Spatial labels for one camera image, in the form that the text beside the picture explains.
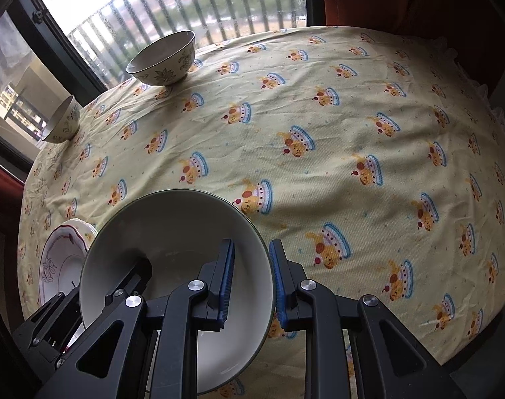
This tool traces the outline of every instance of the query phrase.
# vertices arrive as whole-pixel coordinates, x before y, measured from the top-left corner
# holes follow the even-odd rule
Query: floral patterned bowl
[[[80,105],[71,95],[60,104],[42,132],[42,141],[61,144],[75,137],[79,131]]]
[[[128,64],[127,73],[147,85],[171,85],[188,74],[193,60],[195,33],[177,31],[142,49]]]

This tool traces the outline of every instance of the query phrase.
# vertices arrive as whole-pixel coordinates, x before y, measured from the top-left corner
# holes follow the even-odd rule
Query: ceramic bowl
[[[42,132],[42,141],[61,144],[70,141],[79,131],[81,106],[71,95],[60,104]]]
[[[141,251],[152,264],[143,296],[168,295],[197,278],[231,238],[236,260],[228,319],[220,332],[199,332],[197,391],[212,391],[236,377],[264,343],[274,310],[272,266],[256,228],[229,202],[193,189],[169,189],[131,202],[95,238],[80,281],[84,325],[101,314],[104,296]]]
[[[195,33],[169,34],[142,49],[127,66],[127,73],[148,85],[171,85],[184,78],[195,60]]]

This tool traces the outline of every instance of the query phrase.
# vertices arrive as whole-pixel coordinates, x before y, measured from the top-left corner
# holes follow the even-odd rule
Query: window
[[[43,0],[107,86],[130,76],[128,62],[174,31],[196,32],[197,47],[262,31],[306,25],[305,0]]]

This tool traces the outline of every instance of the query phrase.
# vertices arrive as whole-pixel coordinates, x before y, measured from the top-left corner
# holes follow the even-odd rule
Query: bowl rim
[[[144,52],[146,49],[148,49],[148,48],[150,48],[151,46],[153,46],[154,44],[158,43],[160,40],[164,40],[164,39],[167,39],[167,38],[169,38],[169,37],[173,36],[174,34],[179,34],[179,33],[184,33],[184,32],[186,32],[186,33],[188,33],[188,32],[189,32],[189,33],[193,33],[193,37],[192,37],[192,38],[191,38],[191,39],[190,39],[190,40],[189,40],[189,41],[188,41],[188,42],[187,42],[187,43],[186,43],[183,47],[181,47],[180,49],[178,49],[176,52],[172,53],[171,55],[168,55],[166,58],[164,58],[164,59],[160,60],[159,62],[154,63],[154,64],[152,64],[152,65],[150,65],[150,66],[147,66],[147,67],[145,67],[145,68],[143,68],[143,69],[141,69],[141,70],[136,70],[136,71],[131,71],[131,70],[129,70],[129,66],[130,66],[130,65],[132,64],[132,62],[136,59],[136,57],[137,57],[138,55],[140,55],[142,52]],[[136,55],[132,58],[132,60],[131,60],[130,62],[128,62],[128,64],[127,64],[127,67],[126,67],[125,71],[126,71],[129,75],[137,75],[137,74],[139,74],[139,73],[141,73],[141,72],[143,72],[143,71],[145,71],[145,70],[148,70],[148,69],[150,69],[150,68],[152,68],[152,67],[155,67],[155,66],[159,65],[160,63],[164,62],[165,60],[167,60],[168,58],[173,57],[173,55],[175,55],[175,54],[179,53],[180,51],[182,51],[182,50],[183,50],[186,46],[188,46],[191,42],[193,42],[193,41],[195,40],[195,36],[196,36],[196,34],[195,34],[195,32],[194,32],[193,30],[180,30],[180,31],[175,31],[174,33],[168,34],[167,36],[164,36],[163,38],[157,39],[157,40],[155,40],[154,42],[152,42],[152,44],[147,45],[147,46],[146,46],[145,48],[143,48],[143,49],[142,49],[139,53],[137,53],[137,54],[136,54]]]
[[[232,379],[236,379],[238,376],[240,376],[243,371],[245,371],[246,368],[249,367],[249,365],[254,361],[254,359],[258,356],[259,352],[261,351],[261,349],[263,348],[263,346],[265,345],[265,341],[267,340],[267,335],[269,334],[269,329],[271,327],[271,324],[273,323],[273,315],[274,315],[274,311],[275,311],[275,307],[276,307],[276,280],[275,280],[275,274],[274,274],[274,267],[273,267],[273,261],[271,260],[271,257],[269,256],[269,249],[267,248],[267,246],[265,245],[265,241],[264,239],[261,237],[261,234],[260,232],[258,231],[258,229],[254,226],[254,224],[252,223],[252,221],[241,211],[239,210],[238,208],[234,207],[229,201],[227,201],[225,198],[222,198],[220,197],[219,195],[216,195],[216,194],[212,194],[210,192],[207,192],[205,190],[199,190],[199,189],[189,189],[189,188],[173,188],[173,189],[164,189],[164,190],[157,190],[156,192],[152,192],[150,194],[146,194],[140,198],[136,198],[135,200],[129,202],[127,205],[125,205],[124,207],[122,207],[120,210],[118,210],[116,212],[116,214],[114,214],[114,216],[112,216],[110,219],[108,219],[108,221],[104,224],[103,228],[101,230],[99,230],[97,232],[97,236],[95,237],[94,241],[92,242],[92,246],[88,249],[88,252],[86,254],[86,259],[84,260],[84,265],[83,265],[83,268],[82,270],[80,271],[80,279],[79,279],[79,284],[81,284],[81,281],[82,281],[82,278],[83,278],[83,274],[84,274],[84,271],[86,269],[86,264],[87,264],[87,260],[89,258],[89,253],[92,249],[93,246],[95,246],[95,241],[99,238],[99,234],[101,234],[106,228],[107,226],[110,225],[110,222],[112,221],[112,219],[114,217],[116,217],[119,213],[121,213],[124,209],[126,209],[129,205],[135,203],[135,202],[138,202],[140,200],[143,200],[144,198],[149,198],[151,196],[155,196],[156,194],[161,194],[161,193],[165,193],[165,192],[183,192],[183,191],[188,191],[188,192],[198,192],[198,193],[201,193],[203,195],[208,195],[212,198],[216,198],[217,200],[220,200],[220,201],[223,201],[224,203],[228,204],[230,207],[232,207],[234,210],[237,211],[237,213],[241,214],[241,216],[243,216],[247,222],[249,222],[249,225],[251,225],[252,227],[252,230],[256,233],[256,235],[258,236],[260,242],[261,242],[261,245],[264,247],[264,251],[267,255],[267,261],[269,263],[269,267],[270,267],[270,270],[271,270],[271,280],[273,282],[273,294],[272,294],[272,301],[271,301],[271,313],[269,315],[269,322],[267,324],[267,328],[265,329],[265,332],[264,332],[264,337],[262,338],[262,340],[260,341],[260,344],[258,346],[258,348],[256,348],[256,351],[254,352],[254,354],[251,356],[251,358],[249,359],[249,361],[243,365],[243,368],[241,368],[237,374],[232,378]],[[82,323],[83,323],[83,326],[85,329],[87,329],[88,327],[86,326],[86,324],[84,323],[84,318],[82,317],[82,308],[80,308],[80,318],[82,320]],[[213,388],[213,389],[210,389],[210,390],[207,390],[205,392],[197,392],[198,395],[202,395],[202,394],[205,394],[205,393],[209,393],[213,390],[217,390],[218,388],[220,387],[223,387],[224,385],[228,384],[229,381],[227,382],[223,382],[222,384],[218,385],[217,387]]]

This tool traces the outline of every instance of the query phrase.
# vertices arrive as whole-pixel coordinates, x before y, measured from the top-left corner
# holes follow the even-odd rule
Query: cartoon print
[[[446,325],[455,318],[455,305],[450,294],[445,294],[440,304],[435,304],[433,310],[437,313],[435,330],[444,330]]]
[[[345,260],[352,255],[352,251],[350,250],[349,243],[346,241],[345,236],[339,228],[331,222],[326,222],[324,224],[321,229],[321,234],[307,232],[305,237],[313,240],[315,252],[320,255],[315,257],[314,267],[324,261],[324,266],[330,270],[339,263],[339,260]]]
[[[496,178],[498,179],[499,184],[503,185],[505,178],[503,177],[503,172],[500,169],[500,166],[496,162],[494,163],[494,171],[496,173]]]
[[[260,51],[265,51],[266,49],[267,47],[264,44],[252,44],[249,46],[249,49],[247,49],[247,52],[257,54]]]
[[[160,134],[155,133],[149,143],[145,146],[147,153],[151,154],[154,152],[160,153],[166,146],[167,141],[167,130],[164,129]]]
[[[260,78],[261,88],[268,88],[269,90],[274,89],[274,87],[285,84],[285,79],[282,78],[277,73],[268,73],[267,76]]]
[[[116,121],[118,121],[120,114],[121,114],[121,108],[115,110],[112,114],[110,114],[104,122],[107,124],[107,126],[110,124],[114,124]]]
[[[193,93],[189,99],[184,102],[184,108],[182,108],[181,112],[187,111],[191,112],[196,108],[200,108],[204,105],[204,98],[198,94]]]
[[[368,44],[373,44],[374,39],[370,37],[367,33],[362,33],[359,35],[363,42],[367,42]]]
[[[140,95],[143,93],[145,90],[147,90],[148,85],[147,84],[141,84],[139,87],[134,90],[134,93],[132,95]]]
[[[237,73],[240,69],[240,64],[238,62],[223,63],[222,66],[217,69],[221,75],[226,75],[228,73]]]
[[[471,174],[470,178],[467,181],[470,182],[470,187],[472,189],[472,195],[474,196],[474,199],[479,202],[479,199],[482,197],[482,189],[479,187],[476,178]]]
[[[64,182],[64,185],[62,186],[63,195],[65,195],[68,192],[70,185],[71,185],[71,177],[68,177],[68,179]]]
[[[367,118],[374,121],[374,124],[378,127],[378,133],[384,133],[388,137],[392,137],[395,132],[400,132],[400,126],[392,118],[381,112],[377,113],[376,117]]]
[[[88,143],[84,146],[84,150],[82,150],[79,154],[79,162],[87,159],[89,157],[90,152],[92,151],[92,146]]]
[[[435,204],[427,193],[422,192],[421,200],[411,201],[411,205],[417,209],[418,229],[424,227],[426,231],[430,231],[433,225],[439,221]]]
[[[230,104],[230,109],[228,112],[221,117],[222,120],[226,120],[228,124],[232,123],[249,123],[251,121],[252,108],[250,103],[244,102],[236,105],[235,103]]]
[[[384,92],[394,96],[406,97],[406,93],[404,93],[402,87],[400,87],[396,82],[386,84]]]
[[[44,230],[48,230],[49,227],[51,226],[51,212],[48,211],[46,214],[46,218],[44,219]]]
[[[188,70],[188,73],[193,73],[194,71],[198,71],[202,66],[203,66],[202,61],[200,61],[198,58],[196,58],[195,60],[193,60],[193,63]]]
[[[498,201],[496,204],[496,219],[500,225],[505,223],[505,217],[503,216],[503,205],[502,201]]]
[[[284,140],[284,156],[291,153],[294,157],[302,157],[305,152],[315,150],[315,143],[312,137],[300,126],[291,126],[289,132],[278,132]]]
[[[92,170],[92,177],[102,177],[105,170],[107,169],[107,165],[108,165],[108,156],[105,156],[104,158],[100,157],[97,160],[94,169]]]
[[[124,200],[126,196],[127,196],[127,184],[124,179],[120,179],[115,186],[112,186],[112,195],[108,200],[108,205],[111,205],[113,207],[118,202]]]
[[[217,392],[225,398],[231,396],[243,396],[245,394],[245,388],[243,387],[243,384],[241,384],[241,381],[238,378],[235,378],[223,387],[219,387]]]
[[[310,38],[308,39],[308,42],[310,44],[318,45],[318,44],[325,44],[326,40],[324,40],[323,38],[320,38],[319,36],[310,36]]]
[[[291,58],[294,62],[306,61],[308,59],[308,53],[303,49],[290,49],[288,58]]]
[[[437,141],[429,142],[428,159],[431,159],[435,166],[446,166],[446,154]]]
[[[337,92],[332,87],[327,87],[324,89],[321,87],[315,87],[315,89],[317,90],[317,93],[312,100],[317,100],[319,102],[319,105],[339,106],[341,103]]]
[[[360,46],[350,47],[349,52],[353,53],[354,55],[361,55],[363,57],[367,57],[369,55],[369,53]]]
[[[409,55],[405,52],[399,49],[397,52],[395,52],[396,55],[398,55],[402,60],[410,60]]]
[[[263,179],[259,183],[252,183],[249,179],[243,179],[245,190],[241,198],[237,198],[235,204],[245,214],[269,214],[273,208],[273,187],[269,180]]]
[[[409,298],[413,294],[413,267],[408,260],[398,265],[393,260],[388,261],[391,266],[389,285],[384,286],[382,293],[389,293],[389,299],[394,302],[399,298]]]
[[[351,67],[347,66],[346,64],[339,63],[337,67],[335,66],[330,66],[332,69],[334,69],[337,72],[338,76],[342,76],[344,78],[351,78],[353,76],[358,76],[358,73],[352,69]]]
[[[448,114],[444,111],[443,108],[440,108],[437,105],[433,105],[433,113],[437,118],[437,124],[443,129],[447,124],[450,124],[450,118],[448,118]]]
[[[297,335],[297,332],[286,332],[281,326],[280,321],[278,321],[278,317],[275,314],[273,315],[273,322],[269,327],[269,331],[267,332],[267,338],[269,339],[278,339],[281,337],[285,337],[286,339],[293,339]]]
[[[478,313],[472,311],[472,322],[470,323],[470,329],[468,330],[467,337],[469,339],[474,339],[476,335],[481,331],[483,324],[483,309],[480,309]]]
[[[353,176],[359,177],[361,184],[366,185],[377,185],[381,186],[384,183],[382,177],[382,169],[380,168],[380,162],[376,156],[369,154],[365,157],[360,157],[354,155],[357,158],[356,170],[352,171]]]
[[[468,146],[472,150],[472,153],[481,155],[481,152],[479,151],[478,139],[476,138],[475,133],[473,133],[468,139]]]
[[[467,226],[459,225],[461,229],[461,243],[459,248],[463,251],[463,255],[474,255],[476,253],[476,236],[474,227],[471,223]]]
[[[136,120],[132,120],[130,123],[128,123],[126,126],[123,126],[123,129],[121,130],[121,139],[129,139],[131,135],[134,135],[138,130],[138,124]]]
[[[73,200],[71,200],[71,205],[69,205],[65,211],[65,218],[73,219],[75,214],[77,214],[77,198],[73,198]]]
[[[208,175],[208,163],[199,152],[193,152],[189,160],[181,160],[180,163],[184,165],[180,181],[185,181],[189,185],[192,185],[198,178]]]
[[[432,84],[432,92],[434,92],[439,97],[446,99],[446,94],[444,94],[443,89],[439,87],[437,84]]]

